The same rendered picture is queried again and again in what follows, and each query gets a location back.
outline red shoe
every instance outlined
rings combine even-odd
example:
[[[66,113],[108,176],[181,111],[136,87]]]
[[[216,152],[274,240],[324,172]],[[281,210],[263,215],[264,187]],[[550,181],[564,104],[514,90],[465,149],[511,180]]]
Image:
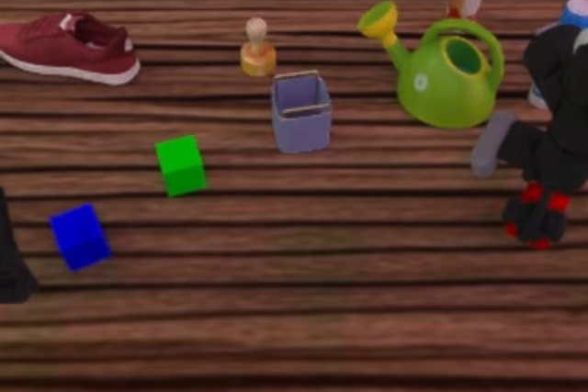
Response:
[[[125,28],[82,11],[0,25],[0,57],[29,73],[125,84],[141,64]]]

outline green watering can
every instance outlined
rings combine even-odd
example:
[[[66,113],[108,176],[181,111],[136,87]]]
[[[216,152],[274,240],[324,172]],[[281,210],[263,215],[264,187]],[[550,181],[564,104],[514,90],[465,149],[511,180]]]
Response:
[[[435,22],[419,47],[410,53],[394,33],[398,13],[391,1],[380,2],[364,14],[357,27],[363,35],[381,39],[399,72],[398,99],[413,117],[443,129],[471,128],[494,109],[504,75],[503,50],[486,28],[449,18]],[[490,50],[492,67],[471,41],[449,31],[463,31],[482,40]]]

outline watering can handle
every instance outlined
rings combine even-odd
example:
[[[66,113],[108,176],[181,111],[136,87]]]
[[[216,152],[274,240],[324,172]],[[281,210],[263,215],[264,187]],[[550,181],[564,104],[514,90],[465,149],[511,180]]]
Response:
[[[455,30],[468,32],[482,40],[488,46],[492,56],[492,66],[490,73],[488,74],[488,82],[490,83],[492,90],[494,92],[497,91],[504,76],[503,48],[498,39],[482,25],[463,18],[446,18],[444,20],[439,20],[424,33],[421,43],[429,43],[432,40],[437,39],[442,32]]]

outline wooden knob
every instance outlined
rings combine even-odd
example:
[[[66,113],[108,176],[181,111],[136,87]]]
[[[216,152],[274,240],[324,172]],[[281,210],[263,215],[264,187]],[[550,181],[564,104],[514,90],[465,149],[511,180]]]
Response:
[[[266,39],[267,23],[261,17],[250,18],[247,20],[245,31],[251,44],[257,47]]]

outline watering can spout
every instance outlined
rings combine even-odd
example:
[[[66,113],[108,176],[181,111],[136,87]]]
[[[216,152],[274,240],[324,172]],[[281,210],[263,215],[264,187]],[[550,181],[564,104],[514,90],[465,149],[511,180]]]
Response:
[[[395,33],[398,10],[390,0],[380,2],[369,9],[357,23],[361,33],[370,39],[380,39],[384,50],[396,69],[401,72],[411,53]]]

